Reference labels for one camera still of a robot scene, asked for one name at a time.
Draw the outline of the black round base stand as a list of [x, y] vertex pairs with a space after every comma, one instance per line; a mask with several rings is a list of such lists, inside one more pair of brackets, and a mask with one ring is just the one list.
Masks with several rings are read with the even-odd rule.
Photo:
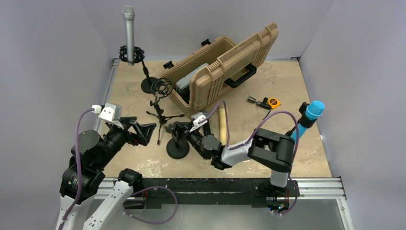
[[167, 142], [166, 151], [167, 154], [176, 160], [186, 157], [189, 153], [190, 145], [184, 138], [180, 141], [175, 141], [172, 138]]

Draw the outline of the cream microphone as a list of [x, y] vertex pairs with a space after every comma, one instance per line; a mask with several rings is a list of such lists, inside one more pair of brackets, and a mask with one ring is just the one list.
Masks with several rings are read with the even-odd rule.
[[219, 115], [219, 137], [220, 142], [223, 145], [226, 145], [227, 142], [227, 116], [226, 116], [226, 109], [223, 105], [218, 108], [218, 115]]

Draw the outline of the silver microphone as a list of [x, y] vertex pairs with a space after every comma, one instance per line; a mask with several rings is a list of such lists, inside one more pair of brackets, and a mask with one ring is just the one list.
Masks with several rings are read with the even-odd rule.
[[123, 19], [126, 32], [126, 52], [128, 65], [133, 66], [135, 62], [135, 51], [134, 51], [135, 11], [133, 6], [125, 5], [123, 7]]

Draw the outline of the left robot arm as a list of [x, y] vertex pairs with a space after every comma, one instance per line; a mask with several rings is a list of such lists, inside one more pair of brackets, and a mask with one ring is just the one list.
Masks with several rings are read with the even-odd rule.
[[105, 178], [103, 171], [107, 164], [126, 144], [147, 146], [157, 126], [156, 123], [140, 124], [135, 116], [122, 117], [115, 124], [107, 122], [106, 125], [109, 130], [104, 135], [95, 130], [77, 133], [59, 189], [58, 230], [100, 230], [118, 207], [120, 199], [142, 192], [142, 175], [124, 169], [118, 176], [112, 195], [90, 217], [86, 216]]

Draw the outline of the blue microphone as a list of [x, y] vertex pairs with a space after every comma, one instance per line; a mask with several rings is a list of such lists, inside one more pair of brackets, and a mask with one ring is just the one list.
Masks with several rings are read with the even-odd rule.
[[298, 124], [298, 128], [294, 130], [291, 138], [300, 139], [302, 135], [316, 123], [324, 109], [325, 105], [321, 101], [313, 101], [309, 103], [305, 111], [305, 121]]

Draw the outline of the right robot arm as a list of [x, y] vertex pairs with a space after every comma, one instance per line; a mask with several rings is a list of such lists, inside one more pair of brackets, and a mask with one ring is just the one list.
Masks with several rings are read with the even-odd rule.
[[226, 147], [212, 133], [209, 122], [174, 122], [165, 128], [171, 134], [167, 154], [182, 159], [193, 147], [205, 160], [219, 170], [254, 160], [271, 169], [269, 189], [275, 195], [287, 190], [288, 177], [292, 171], [295, 140], [290, 136], [260, 128], [252, 138]]

